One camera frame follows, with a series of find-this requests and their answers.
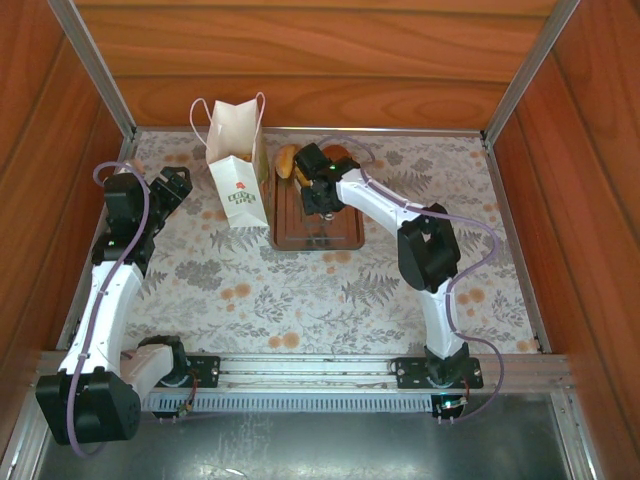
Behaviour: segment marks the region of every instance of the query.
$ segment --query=metal floor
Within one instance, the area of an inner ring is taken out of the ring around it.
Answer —
[[[36,478],[569,477],[549,396],[503,395],[479,417],[453,427],[438,425],[430,414],[253,413],[154,421],[91,461],[49,440]]]

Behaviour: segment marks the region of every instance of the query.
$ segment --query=wooden cutting board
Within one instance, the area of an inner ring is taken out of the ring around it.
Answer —
[[[330,155],[335,150],[323,150]],[[272,210],[271,243],[276,250],[357,250],[364,245],[362,213],[353,207],[345,207],[333,214],[331,220],[320,215],[307,216],[302,198],[293,178],[283,180],[271,175],[270,199]]]

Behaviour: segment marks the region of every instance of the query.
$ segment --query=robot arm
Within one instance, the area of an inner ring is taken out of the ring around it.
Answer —
[[[477,360],[450,328],[446,314],[446,290],[458,273],[460,250],[448,220],[411,212],[417,207],[446,213],[434,204],[429,208],[408,202],[366,176],[360,165],[345,157],[332,163],[314,143],[294,157],[296,166],[311,181],[300,190],[305,213],[327,214],[350,205],[382,225],[397,240],[398,267],[405,281],[418,291],[425,317],[427,376],[434,385],[446,385],[471,376]],[[455,308],[452,321],[457,321]]]
[[[80,372],[74,407],[79,443],[126,440],[140,423],[140,402],[160,381],[186,375],[186,355],[178,337],[146,339],[121,362],[126,315],[142,284],[154,237],[192,189],[186,168],[164,168],[149,186],[150,209],[142,237],[109,283],[97,313],[89,350]],[[142,218],[142,186],[131,173],[105,181],[109,231],[92,250],[91,292],[78,332],[57,375],[43,376],[36,398],[56,442],[69,444],[66,426],[71,378],[82,356],[91,310],[107,275],[138,230]]]

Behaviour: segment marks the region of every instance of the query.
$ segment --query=shopping bag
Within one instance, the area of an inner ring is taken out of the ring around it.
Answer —
[[[199,102],[210,122],[206,141],[193,124],[193,109]],[[262,92],[240,105],[218,100],[211,113],[203,98],[191,105],[191,127],[206,146],[205,158],[231,227],[269,226],[265,205],[270,168],[261,126],[264,107]]]

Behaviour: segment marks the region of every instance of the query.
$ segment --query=floral tablecloth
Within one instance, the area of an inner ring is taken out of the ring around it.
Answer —
[[[267,134],[280,145],[320,137]],[[343,143],[367,172],[400,194],[493,227],[497,259],[456,287],[459,327],[505,353],[534,353],[515,267],[477,138],[359,136],[376,155]],[[155,334],[180,335],[187,351],[213,353],[403,354],[423,351],[415,292],[397,268],[394,238],[365,217],[358,251],[284,253],[261,228],[230,229],[191,133],[145,132],[136,157],[152,180],[165,165],[190,168],[194,190],[156,238],[156,251],[128,319],[125,348]],[[460,269],[489,251],[480,230],[454,225]],[[470,345],[473,352],[488,352]]]

